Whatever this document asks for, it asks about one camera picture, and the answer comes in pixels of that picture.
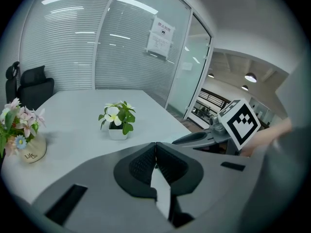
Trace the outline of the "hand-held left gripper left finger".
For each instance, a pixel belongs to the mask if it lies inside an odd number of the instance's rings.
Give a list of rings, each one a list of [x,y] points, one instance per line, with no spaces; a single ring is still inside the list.
[[[33,207],[73,233],[167,233],[151,176],[154,142],[92,158],[49,185]]]

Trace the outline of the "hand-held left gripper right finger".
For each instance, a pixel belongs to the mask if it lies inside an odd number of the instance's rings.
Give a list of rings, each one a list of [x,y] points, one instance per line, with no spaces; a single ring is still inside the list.
[[[255,181],[263,151],[250,157],[225,155],[169,143],[156,144],[156,207],[175,227],[197,219],[234,186]]]

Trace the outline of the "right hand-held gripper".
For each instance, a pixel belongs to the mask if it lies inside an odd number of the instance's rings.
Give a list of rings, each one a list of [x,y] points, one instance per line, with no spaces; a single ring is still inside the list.
[[[242,148],[260,127],[249,103],[238,99],[209,119],[210,131],[190,133],[172,144],[203,152],[240,155]]]

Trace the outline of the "person's right forearm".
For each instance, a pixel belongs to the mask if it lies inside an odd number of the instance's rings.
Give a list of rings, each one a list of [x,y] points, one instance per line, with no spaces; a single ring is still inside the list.
[[[250,157],[257,147],[261,145],[268,145],[275,139],[291,131],[292,122],[289,117],[272,127],[258,131],[242,148],[240,156]]]

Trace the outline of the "black metal railing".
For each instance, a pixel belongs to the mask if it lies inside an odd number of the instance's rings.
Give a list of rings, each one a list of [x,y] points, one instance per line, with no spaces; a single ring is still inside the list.
[[[230,100],[202,88],[193,107],[192,113],[208,123],[211,117],[216,116],[230,103]]]

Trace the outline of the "white flowers in white pot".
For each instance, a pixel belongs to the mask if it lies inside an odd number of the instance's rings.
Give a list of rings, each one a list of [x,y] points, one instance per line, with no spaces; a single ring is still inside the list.
[[[104,112],[99,114],[98,121],[101,129],[105,123],[108,124],[108,133],[112,140],[126,140],[133,131],[135,123],[135,108],[126,101],[107,103]]]

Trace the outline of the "frosted glass door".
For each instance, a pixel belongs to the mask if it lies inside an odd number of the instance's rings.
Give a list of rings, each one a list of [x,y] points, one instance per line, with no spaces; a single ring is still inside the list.
[[[167,110],[180,118],[184,118],[190,109],[207,60],[203,58],[206,44],[210,42],[208,31],[193,14],[167,104]]]

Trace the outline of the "pink flowers in cream pot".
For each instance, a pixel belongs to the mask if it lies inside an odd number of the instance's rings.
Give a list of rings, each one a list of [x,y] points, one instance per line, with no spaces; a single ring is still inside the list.
[[[19,98],[5,104],[0,114],[0,159],[18,155],[34,163],[43,158],[47,143],[39,128],[45,126],[44,113],[45,109],[37,114],[21,106]]]

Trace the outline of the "white paper notice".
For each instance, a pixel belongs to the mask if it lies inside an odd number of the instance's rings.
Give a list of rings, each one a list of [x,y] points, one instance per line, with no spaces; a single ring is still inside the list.
[[[154,15],[149,32],[146,51],[156,53],[167,59],[171,44],[173,43],[175,27]]]

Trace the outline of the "black mesh office chair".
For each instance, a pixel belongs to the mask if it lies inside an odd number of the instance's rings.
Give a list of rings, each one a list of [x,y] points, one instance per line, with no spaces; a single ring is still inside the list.
[[[53,95],[53,90],[54,79],[47,78],[45,66],[40,66],[22,73],[17,96],[22,106],[37,110]]]

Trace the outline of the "black high-back office chair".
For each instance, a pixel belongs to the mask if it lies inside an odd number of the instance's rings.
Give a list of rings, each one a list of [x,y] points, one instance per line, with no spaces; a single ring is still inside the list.
[[[5,92],[6,92],[6,102],[10,103],[17,97],[17,75],[19,73],[19,61],[14,62],[10,67],[8,67],[5,76]]]

